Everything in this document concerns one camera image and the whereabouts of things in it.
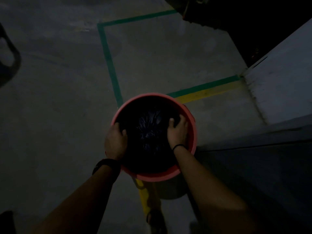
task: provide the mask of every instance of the black wristband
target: black wristband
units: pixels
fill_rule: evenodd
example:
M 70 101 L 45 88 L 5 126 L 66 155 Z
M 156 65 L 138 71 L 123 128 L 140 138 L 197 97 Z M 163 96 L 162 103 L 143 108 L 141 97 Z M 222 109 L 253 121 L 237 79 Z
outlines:
M 176 146 L 174 146 L 174 148 L 172 149 L 172 151 L 174 152 L 174 149 L 177 148 L 178 146 L 182 146 L 182 147 L 186 148 L 185 145 L 183 145 L 183 144 L 177 144 Z
M 114 182 L 115 182 L 121 170 L 120 162 L 111 158 L 102 159 L 96 164 L 96 167 L 93 169 L 92 175 L 96 173 L 96 171 L 99 170 L 99 168 L 103 165 L 107 165 L 111 167 L 111 169 L 113 170 L 113 176 L 114 176 Z

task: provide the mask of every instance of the forearm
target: forearm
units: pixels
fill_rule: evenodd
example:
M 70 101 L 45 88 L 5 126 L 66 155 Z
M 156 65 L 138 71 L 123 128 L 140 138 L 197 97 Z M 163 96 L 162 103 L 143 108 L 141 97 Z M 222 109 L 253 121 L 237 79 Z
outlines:
M 183 147 L 174 150 L 202 217 L 217 233 L 252 233 L 259 225 L 247 204 Z
M 112 169 L 103 165 L 52 211 L 38 233 L 96 233 L 113 185 Z

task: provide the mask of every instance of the pink bucket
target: pink bucket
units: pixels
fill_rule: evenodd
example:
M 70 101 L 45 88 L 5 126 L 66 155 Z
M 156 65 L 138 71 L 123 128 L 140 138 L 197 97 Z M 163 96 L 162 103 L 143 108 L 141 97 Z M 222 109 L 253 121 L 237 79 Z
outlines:
M 143 98 L 143 97 L 161 97 L 162 99 L 165 99 L 168 101 L 168 103 L 174 107 L 179 114 L 182 114 L 185 116 L 186 120 L 189 122 L 189 131 L 188 131 L 188 138 L 187 138 L 187 146 L 189 148 L 189 151 L 194 155 L 196 146 L 197 146 L 197 130 L 196 130 L 196 125 L 195 125 L 195 119 L 191 112 L 188 110 L 188 108 L 175 100 L 174 98 L 165 95 L 165 94 L 158 94 L 158 93 L 147 93 L 147 94 L 140 94 L 134 98 L 129 99 L 127 102 L 125 102 L 119 110 L 116 112 L 115 116 L 113 117 L 111 125 L 114 125 L 116 122 L 117 117 L 119 116 L 120 112 L 131 102 Z M 131 172 L 129 169 L 127 169 L 125 166 L 121 166 L 121 169 L 123 169 L 126 173 L 131 175 L 132 177 L 141 180 L 141 181 L 147 181 L 147 182 L 160 182 L 160 181 L 165 181 L 169 180 L 172 177 L 177 176 L 180 174 L 180 169 L 177 165 L 174 165 L 173 167 L 169 168 L 167 171 L 162 172 L 162 173 L 139 173 L 135 174 Z

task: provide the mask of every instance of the bucket handle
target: bucket handle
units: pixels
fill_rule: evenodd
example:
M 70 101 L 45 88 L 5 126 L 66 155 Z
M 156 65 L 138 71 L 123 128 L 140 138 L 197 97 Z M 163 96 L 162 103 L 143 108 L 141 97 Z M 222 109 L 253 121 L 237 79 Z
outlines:
M 190 110 L 188 109 L 188 107 L 187 106 L 185 106 L 185 104 L 183 104 L 183 106 L 189 111 L 189 113 L 191 114 L 191 116 L 192 116 L 192 118 L 194 119 L 194 121 L 195 121 L 195 118 L 194 118 L 194 116 L 193 116 L 193 114 L 190 112 Z

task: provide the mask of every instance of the concrete floor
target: concrete floor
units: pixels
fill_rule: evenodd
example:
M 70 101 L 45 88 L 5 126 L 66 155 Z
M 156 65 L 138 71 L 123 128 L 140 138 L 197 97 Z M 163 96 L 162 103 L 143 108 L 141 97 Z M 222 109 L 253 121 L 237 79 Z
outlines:
M 13 210 L 27 233 L 90 175 L 117 110 L 96 24 L 169 10 L 164 0 L 3 0 L 0 19 L 21 52 L 17 75 L 0 89 L 0 212 Z M 127 100 L 170 93 L 246 68 L 227 32 L 178 14 L 105 29 Z M 3 63 L 12 56 L 0 45 Z M 187 103 L 199 145 L 263 126 L 245 88 Z M 170 233 L 195 220 L 186 195 L 163 200 Z M 122 173 L 99 233 L 146 230 L 138 190 Z

